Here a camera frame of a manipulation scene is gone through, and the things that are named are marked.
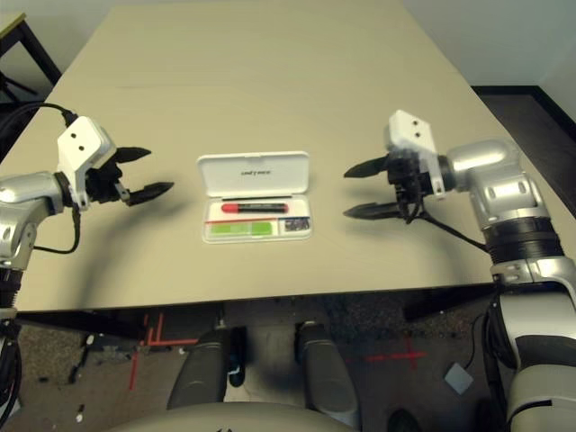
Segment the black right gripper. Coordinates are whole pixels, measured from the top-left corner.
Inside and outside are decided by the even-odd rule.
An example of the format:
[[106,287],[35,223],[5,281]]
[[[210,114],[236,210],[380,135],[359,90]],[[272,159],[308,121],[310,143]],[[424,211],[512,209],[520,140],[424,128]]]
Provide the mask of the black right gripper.
[[400,149],[388,155],[367,160],[350,167],[344,178],[367,178],[387,171],[388,182],[394,186],[396,202],[359,204],[343,212],[357,220],[398,219],[412,223],[423,206],[425,191],[420,179],[419,155],[415,150]]

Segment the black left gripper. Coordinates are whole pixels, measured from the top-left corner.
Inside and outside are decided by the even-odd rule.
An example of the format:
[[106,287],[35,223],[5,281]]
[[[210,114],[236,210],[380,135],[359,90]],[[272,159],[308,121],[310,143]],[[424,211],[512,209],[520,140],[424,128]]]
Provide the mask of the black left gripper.
[[86,172],[85,188],[91,202],[111,203],[121,201],[128,206],[139,205],[168,192],[173,182],[156,182],[142,189],[129,192],[121,183],[122,171],[118,164],[134,162],[151,154],[146,148],[121,147],[116,149],[116,160],[110,158],[99,168]]

